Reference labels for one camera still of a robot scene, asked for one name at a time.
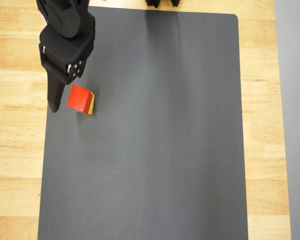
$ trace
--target gray mat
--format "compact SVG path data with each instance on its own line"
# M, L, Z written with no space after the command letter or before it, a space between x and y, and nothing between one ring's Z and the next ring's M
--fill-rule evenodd
M76 84L48 109L39 240L247 240L238 20L90 8Z
M275 0L292 240L300 240L300 0Z

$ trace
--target wooden table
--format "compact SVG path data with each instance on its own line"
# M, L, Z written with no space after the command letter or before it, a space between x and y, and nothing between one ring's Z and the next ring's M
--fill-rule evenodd
M144 0L90 4L147 8ZM161 0L159 9L238 16L249 239L290 239L273 0L181 0L179 8ZM0 240L37 239L47 114L43 28L35 0L0 0Z

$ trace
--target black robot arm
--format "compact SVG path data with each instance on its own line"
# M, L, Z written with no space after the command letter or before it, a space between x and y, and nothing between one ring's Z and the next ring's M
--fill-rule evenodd
M58 111L65 85L81 77L94 49L95 18L89 0L36 0L47 26L40 34L41 64L47 72L47 100Z

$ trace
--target wooden block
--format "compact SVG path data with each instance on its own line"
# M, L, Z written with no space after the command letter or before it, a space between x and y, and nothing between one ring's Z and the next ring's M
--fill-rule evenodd
M80 113L92 114L95 95L84 87L73 84L68 98L67 106Z

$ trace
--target yellow block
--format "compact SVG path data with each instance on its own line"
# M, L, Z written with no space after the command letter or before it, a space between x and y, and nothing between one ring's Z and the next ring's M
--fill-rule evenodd
M94 110L94 103L95 103L95 95L92 93L92 91L90 93L92 94L92 99L91 99L91 103L90 103L88 114L92 114L92 112Z

